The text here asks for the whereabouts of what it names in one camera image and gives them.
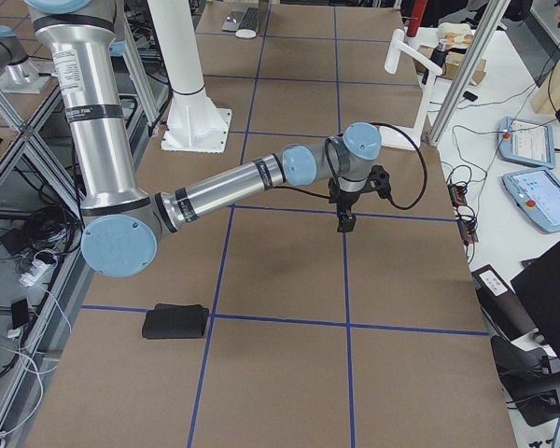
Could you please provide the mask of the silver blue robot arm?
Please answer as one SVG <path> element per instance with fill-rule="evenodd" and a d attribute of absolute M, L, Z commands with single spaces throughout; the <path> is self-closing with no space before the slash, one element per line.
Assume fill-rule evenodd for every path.
<path fill-rule="evenodd" d="M 31 1 L 37 39 L 55 65 L 86 195 L 80 250 L 96 272 L 129 277 L 155 258 L 159 241 L 222 207 L 278 188 L 330 180 L 359 195 L 382 148 L 368 122 L 313 146 L 292 145 L 172 193 L 149 194 L 135 166 L 110 50 L 123 25 L 119 1 Z"/>
<path fill-rule="evenodd" d="M 34 61 L 13 30 L 0 25 L 0 90 L 39 94 L 49 84 L 53 63 Z"/>

